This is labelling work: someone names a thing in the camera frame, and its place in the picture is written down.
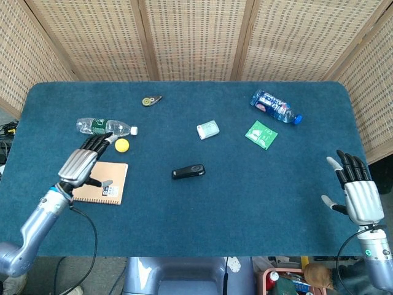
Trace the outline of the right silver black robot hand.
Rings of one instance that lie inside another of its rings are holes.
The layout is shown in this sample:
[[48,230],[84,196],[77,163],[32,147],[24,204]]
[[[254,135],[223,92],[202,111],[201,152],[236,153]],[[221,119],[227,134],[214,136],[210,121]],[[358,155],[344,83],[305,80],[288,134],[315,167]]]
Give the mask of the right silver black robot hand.
[[378,188],[372,180],[368,167],[357,156],[337,150],[341,162],[327,157],[333,167],[345,195],[345,205],[334,202],[327,195],[321,199],[333,211],[349,216],[358,226],[377,224],[384,218]]

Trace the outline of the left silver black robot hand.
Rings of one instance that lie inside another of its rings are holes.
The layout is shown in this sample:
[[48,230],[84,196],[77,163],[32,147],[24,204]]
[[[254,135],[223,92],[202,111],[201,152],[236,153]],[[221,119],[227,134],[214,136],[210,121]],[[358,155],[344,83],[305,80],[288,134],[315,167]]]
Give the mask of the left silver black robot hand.
[[60,181],[57,186],[70,194],[74,189],[84,184],[95,187],[106,187],[113,180],[98,181],[91,177],[91,171],[107,147],[116,139],[117,135],[112,132],[103,135],[91,135],[80,148],[76,149],[60,169],[58,176]]

